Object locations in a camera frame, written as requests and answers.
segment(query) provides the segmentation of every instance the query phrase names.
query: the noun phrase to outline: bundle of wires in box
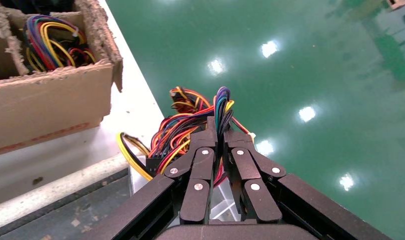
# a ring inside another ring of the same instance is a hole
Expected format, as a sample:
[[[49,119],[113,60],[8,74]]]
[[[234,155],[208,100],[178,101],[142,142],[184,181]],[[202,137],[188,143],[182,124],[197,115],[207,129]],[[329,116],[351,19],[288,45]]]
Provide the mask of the bundle of wires in box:
[[[95,63],[85,34],[68,21],[46,15],[31,16],[24,24],[23,35],[26,58],[35,71]]]
[[[205,129],[208,116],[214,116],[219,143],[223,142],[223,133],[230,127],[231,122],[243,132],[250,134],[252,138],[254,137],[233,117],[231,107],[234,101],[230,100],[231,92],[228,88],[221,87],[218,90],[213,99],[214,105],[211,105],[204,96],[190,89],[176,87],[170,90],[170,95],[173,100],[171,107],[177,111],[177,114],[166,117],[161,122],[158,132],[151,139],[151,150],[136,137],[124,132],[117,135],[121,152],[130,165],[147,180],[162,174],[170,163],[188,151],[190,135]],[[155,169],[149,169],[143,165],[126,142],[140,150],[147,158],[147,163],[151,159],[160,159],[158,166]],[[221,156],[216,157],[214,172],[214,187],[217,187],[226,179]]]

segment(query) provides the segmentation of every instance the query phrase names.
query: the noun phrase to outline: green floor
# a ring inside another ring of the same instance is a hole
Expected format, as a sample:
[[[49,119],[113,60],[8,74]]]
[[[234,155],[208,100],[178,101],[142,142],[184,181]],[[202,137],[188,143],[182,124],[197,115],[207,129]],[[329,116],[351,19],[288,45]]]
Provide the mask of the green floor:
[[[405,7],[107,2],[164,115],[175,86],[229,87],[260,152],[405,240]]]

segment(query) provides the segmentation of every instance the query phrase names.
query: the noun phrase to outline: silver screw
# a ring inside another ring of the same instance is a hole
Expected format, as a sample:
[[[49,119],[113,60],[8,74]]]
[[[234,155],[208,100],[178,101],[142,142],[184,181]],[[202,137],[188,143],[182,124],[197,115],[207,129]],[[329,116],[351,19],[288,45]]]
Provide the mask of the silver screw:
[[[199,191],[199,190],[203,189],[203,185],[202,185],[201,183],[197,183],[197,184],[195,184],[195,185],[193,186],[193,188],[194,188],[195,190]]]
[[[257,183],[251,184],[251,189],[254,191],[260,190],[260,186]]]

